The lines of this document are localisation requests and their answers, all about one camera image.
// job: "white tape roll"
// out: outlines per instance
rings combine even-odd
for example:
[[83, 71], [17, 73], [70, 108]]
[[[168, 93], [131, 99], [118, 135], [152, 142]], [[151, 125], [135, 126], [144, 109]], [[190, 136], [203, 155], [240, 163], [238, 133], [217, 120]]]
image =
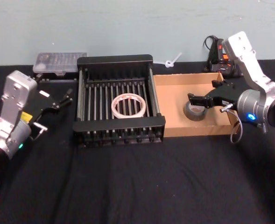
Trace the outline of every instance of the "white tape roll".
[[[133, 114], [133, 115], [124, 115], [124, 114], [121, 114], [121, 113], [117, 112], [117, 110], [115, 109], [116, 105], [120, 101], [125, 100], [125, 99], [133, 99], [133, 100], [137, 100], [138, 102], [140, 102], [141, 110], [138, 113]], [[136, 94], [133, 94], [133, 93], [124, 93], [124, 94], [118, 95], [116, 98], [113, 99], [113, 101], [111, 103], [111, 110], [113, 112], [113, 115], [116, 118], [119, 118], [119, 119], [122, 119], [122, 118], [141, 118], [144, 115], [144, 113], [146, 112], [146, 102], [139, 95], [136, 95]]]

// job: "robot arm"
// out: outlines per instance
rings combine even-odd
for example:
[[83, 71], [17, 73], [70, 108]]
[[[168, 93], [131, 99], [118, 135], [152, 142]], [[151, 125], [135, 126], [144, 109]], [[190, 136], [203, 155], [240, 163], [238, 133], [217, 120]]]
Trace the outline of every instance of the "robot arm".
[[46, 112], [59, 112], [72, 102], [71, 90], [63, 100], [56, 102], [52, 97], [37, 91], [37, 82], [19, 71], [14, 71], [6, 78], [3, 106], [0, 114], [0, 176], [13, 155], [22, 147], [31, 135], [34, 126], [40, 128], [40, 134], [47, 130], [37, 123]]
[[[235, 110], [243, 122], [261, 127], [266, 133], [267, 126], [275, 127], [275, 82], [262, 72], [255, 57], [255, 50], [244, 32], [239, 32], [223, 41], [223, 47], [228, 57], [239, 66], [252, 89], [240, 92], [233, 85], [230, 87], [230, 84], [223, 82], [220, 85], [213, 85], [215, 89], [203, 97], [195, 97], [189, 93], [190, 103], [203, 105], [206, 108], [223, 106], [221, 112]], [[199, 101], [203, 100], [209, 100], [213, 104], [200, 104]]]

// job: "blue indicator light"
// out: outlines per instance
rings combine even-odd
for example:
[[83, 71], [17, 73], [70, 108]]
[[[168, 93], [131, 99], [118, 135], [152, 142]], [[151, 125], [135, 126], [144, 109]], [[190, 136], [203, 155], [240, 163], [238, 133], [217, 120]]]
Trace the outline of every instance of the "blue indicator light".
[[251, 121], [253, 121], [253, 120], [257, 120], [257, 117], [256, 116], [254, 116], [253, 114], [251, 114], [251, 113], [249, 113], [248, 115], [247, 115], [247, 118], [249, 119], [249, 120], [251, 120]]

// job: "gray tape roll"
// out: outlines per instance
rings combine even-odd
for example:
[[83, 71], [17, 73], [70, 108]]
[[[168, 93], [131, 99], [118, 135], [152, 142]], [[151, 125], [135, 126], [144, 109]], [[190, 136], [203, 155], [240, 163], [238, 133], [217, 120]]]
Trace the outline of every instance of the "gray tape roll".
[[193, 121], [200, 121], [205, 118], [207, 108], [205, 108], [204, 106], [191, 105], [190, 101], [188, 101], [183, 111], [188, 119]]

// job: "black bracket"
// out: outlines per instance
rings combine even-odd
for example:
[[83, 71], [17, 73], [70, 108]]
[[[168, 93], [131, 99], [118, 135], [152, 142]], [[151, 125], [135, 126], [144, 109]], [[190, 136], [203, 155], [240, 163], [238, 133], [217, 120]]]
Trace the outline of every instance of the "black bracket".
[[195, 96], [188, 93], [191, 105], [204, 106], [211, 108], [215, 106], [226, 106], [233, 104], [233, 110], [237, 109], [237, 102], [242, 91], [235, 88], [233, 83], [226, 81], [212, 80], [212, 86], [215, 88], [205, 96]]
[[28, 125], [32, 125], [46, 113], [58, 113], [62, 108], [70, 105], [73, 101], [71, 97], [72, 91], [72, 89], [69, 89], [60, 101], [54, 100], [50, 95], [48, 96], [47, 94], [42, 94], [41, 92], [36, 93], [34, 98], [25, 106], [23, 110], [25, 113], [32, 116]]

